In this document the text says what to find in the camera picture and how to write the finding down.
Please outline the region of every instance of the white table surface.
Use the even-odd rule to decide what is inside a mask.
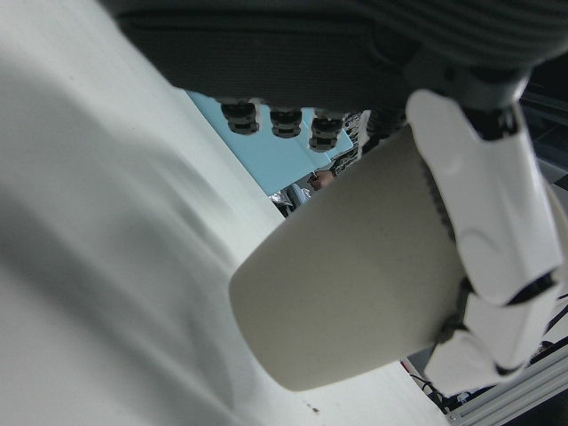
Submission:
[[[282,219],[97,3],[0,2],[0,148],[0,424],[445,424],[397,364],[260,369],[227,286]]]

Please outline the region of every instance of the cable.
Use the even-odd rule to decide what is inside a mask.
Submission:
[[[548,324],[547,327],[547,332],[550,331],[550,329],[555,326],[559,320],[561,320],[564,315],[566,315],[566,313],[568,313],[568,305],[566,305]]]

